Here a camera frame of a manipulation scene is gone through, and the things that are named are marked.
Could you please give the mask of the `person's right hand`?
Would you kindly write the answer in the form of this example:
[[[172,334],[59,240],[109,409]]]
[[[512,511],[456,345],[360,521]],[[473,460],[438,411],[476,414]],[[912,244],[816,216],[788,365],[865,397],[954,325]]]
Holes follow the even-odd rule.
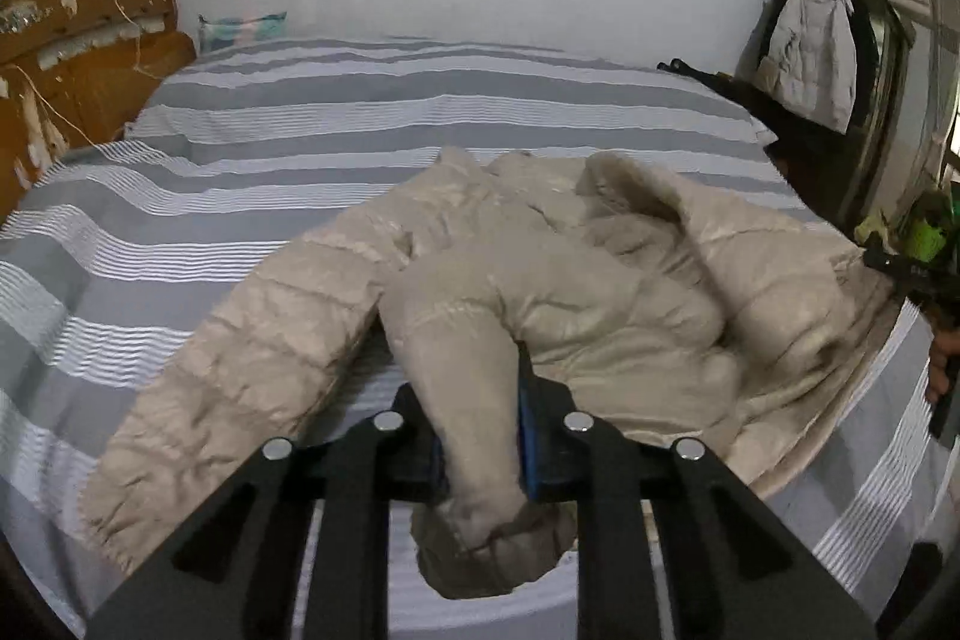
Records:
[[[952,386],[947,364],[960,353],[960,331],[937,330],[929,348],[928,388],[926,401],[935,404]]]

